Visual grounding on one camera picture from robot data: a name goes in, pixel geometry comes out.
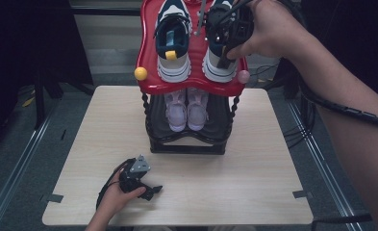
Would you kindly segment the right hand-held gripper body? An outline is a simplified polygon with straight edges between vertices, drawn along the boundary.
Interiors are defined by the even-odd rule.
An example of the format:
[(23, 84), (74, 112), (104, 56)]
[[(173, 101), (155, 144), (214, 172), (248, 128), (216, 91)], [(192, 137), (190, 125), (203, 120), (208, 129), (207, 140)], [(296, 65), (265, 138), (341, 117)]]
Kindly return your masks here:
[(213, 0), (206, 7), (206, 0), (197, 12), (198, 23), (195, 34), (204, 30), (209, 45), (227, 46), (229, 49), (247, 41), (252, 35), (253, 13), (246, 5), (251, 0)]

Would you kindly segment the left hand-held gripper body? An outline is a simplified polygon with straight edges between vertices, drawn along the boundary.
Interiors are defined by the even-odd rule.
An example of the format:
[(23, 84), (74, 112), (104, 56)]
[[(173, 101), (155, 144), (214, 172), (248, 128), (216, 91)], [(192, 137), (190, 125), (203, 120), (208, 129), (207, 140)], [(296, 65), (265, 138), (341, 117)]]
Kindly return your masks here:
[(121, 165), (121, 168), (119, 187), (125, 193), (129, 193), (140, 187), (145, 187), (148, 192), (151, 191), (150, 187), (141, 182), (141, 178), (151, 169), (151, 166), (149, 166), (142, 154), (137, 158), (126, 160)]

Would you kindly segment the navy and white sneaker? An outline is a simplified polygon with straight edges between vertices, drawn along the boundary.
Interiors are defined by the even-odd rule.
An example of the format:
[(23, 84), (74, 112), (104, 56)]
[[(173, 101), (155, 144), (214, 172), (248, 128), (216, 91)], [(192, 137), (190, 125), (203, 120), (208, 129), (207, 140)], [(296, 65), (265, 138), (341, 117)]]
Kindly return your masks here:
[(216, 22), (232, 9), (234, 0), (214, 0), (205, 13), (205, 31), (208, 49), (203, 59), (203, 72), (214, 82), (228, 83), (236, 75), (237, 62), (229, 63), (227, 67), (218, 67), (223, 57), (224, 32), (217, 29)]
[(184, 0), (164, 0), (155, 24), (155, 48), (159, 76), (168, 83), (190, 75), (189, 38), (192, 23)]

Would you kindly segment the red and black shoe rack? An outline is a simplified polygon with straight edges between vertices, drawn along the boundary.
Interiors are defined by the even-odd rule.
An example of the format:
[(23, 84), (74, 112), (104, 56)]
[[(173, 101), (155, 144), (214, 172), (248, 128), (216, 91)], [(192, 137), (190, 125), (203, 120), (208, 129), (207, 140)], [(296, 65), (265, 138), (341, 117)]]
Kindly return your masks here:
[(223, 154), (249, 79), (226, 54), (254, 29), (249, 0), (143, 0), (134, 71), (154, 153)]

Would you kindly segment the lilac sandal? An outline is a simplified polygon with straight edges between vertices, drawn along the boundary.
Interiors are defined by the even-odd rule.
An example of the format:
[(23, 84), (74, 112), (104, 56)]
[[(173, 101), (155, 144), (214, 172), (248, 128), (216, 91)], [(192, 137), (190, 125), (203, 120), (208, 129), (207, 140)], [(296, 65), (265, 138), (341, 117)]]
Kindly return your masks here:
[(181, 132), (187, 123), (186, 91), (176, 90), (164, 96), (165, 116), (173, 132)]
[(208, 120), (209, 94), (201, 89), (188, 89), (188, 126), (193, 131), (201, 130)]

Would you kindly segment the person's left hand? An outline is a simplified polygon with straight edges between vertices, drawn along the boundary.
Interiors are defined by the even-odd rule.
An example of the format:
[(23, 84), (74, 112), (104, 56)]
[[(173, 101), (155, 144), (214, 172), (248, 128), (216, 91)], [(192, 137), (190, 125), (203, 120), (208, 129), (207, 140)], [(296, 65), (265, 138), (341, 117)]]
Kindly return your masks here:
[(128, 202), (138, 198), (146, 191), (145, 187), (139, 187), (131, 192), (124, 192), (120, 189), (118, 180), (123, 169), (124, 167), (121, 167), (115, 173), (96, 211), (98, 219), (105, 224), (108, 224), (111, 218), (121, 211)]

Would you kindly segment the person's right hand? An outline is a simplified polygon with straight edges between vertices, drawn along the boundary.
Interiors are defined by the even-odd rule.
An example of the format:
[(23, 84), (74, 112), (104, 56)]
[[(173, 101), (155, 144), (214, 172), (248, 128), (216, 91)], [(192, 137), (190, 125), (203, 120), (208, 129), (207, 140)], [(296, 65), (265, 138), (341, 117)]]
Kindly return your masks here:
[(241, 58), (259, 54), (270, 58), (292, 59), (312, 36), (278, 0), (252, 0), (247, 4), (254, 17), (252, 36), (232, 48), (227, 57)]

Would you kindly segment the black metal stand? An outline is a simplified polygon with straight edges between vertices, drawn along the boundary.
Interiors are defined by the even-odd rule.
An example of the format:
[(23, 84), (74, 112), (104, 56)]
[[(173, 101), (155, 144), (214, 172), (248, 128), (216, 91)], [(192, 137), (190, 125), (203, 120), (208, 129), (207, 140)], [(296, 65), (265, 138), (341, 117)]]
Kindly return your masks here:
[(40, 69), (34, 75), (34, 84), (37, 115), (35, 129), (37, 130), (46, 119), (44, 92), (47, 91), (51, 98), (58, 99), (63, 96), (63, 90), (58, 80)]

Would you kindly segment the dark curtain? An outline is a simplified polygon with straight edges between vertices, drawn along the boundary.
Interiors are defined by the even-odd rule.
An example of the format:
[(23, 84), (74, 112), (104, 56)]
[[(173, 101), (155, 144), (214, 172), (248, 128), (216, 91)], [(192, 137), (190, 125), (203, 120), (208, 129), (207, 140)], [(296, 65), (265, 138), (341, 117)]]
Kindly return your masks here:
[(279, 0), (347, 69), (330, 90), (378, 100), (378, 0)]
[(20, 88), (93, 83), (69, 0), (0, 0), (0, 138)]

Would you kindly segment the metal floor rail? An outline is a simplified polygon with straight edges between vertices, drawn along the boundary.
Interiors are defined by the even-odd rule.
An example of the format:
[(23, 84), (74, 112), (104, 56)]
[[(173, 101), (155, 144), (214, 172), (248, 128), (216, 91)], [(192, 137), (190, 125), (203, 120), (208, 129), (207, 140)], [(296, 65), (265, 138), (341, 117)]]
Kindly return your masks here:
[(38, 149), (39, 143), (41, 142), (44, 134), (50, 124), (51, 117), (57, 111), (57, 106), (53, 106), (52, 109), (47, 113), (45, 118), (33, 131), (32, 136), (27, 142), (24, 150), (21, 152), (20, 158), (15, 164), (13, 170), (11, 171), (6, 183), (4, 184), (0, 192), (0, 221), (4, 216), (10, 202), (12, 201), (13, 195), (20, 184), (20, 181), (30, 164), (33, 156)]
[(305, 109), (306, 106), (308, 106), (308, 103), (305, 100), (302, 100), (301, 105), (302, 105), (303, 110), (300, 110), (297, 104), (293, 101), (289, 102), (288, 105), (289, 105), (292, 117), (298, 129), (300, 130), (302, 138), (304, 139), (304, 142), (306, 143), (315, 161), (315, 165), (318, 171), (320, 172), (320, 175), (323, 178), (326, 188), (331, 194), (340, 215), (343, 218), (355, 217), (356, 214), (353, 211), (353, 208), (351, 207), (345, 194), (342, 192), (340, 185), (337, 179), (335, 178), (335, 175), (333, 174), (333, 171), (329, 168), (326, 162), (326, 159), (324, 158), (323, 153), (315, 140), (312, 130), (309, 129), (307, 126), (307, 122), (305, 120), (306, 114), (304, 113), (303, 110)]

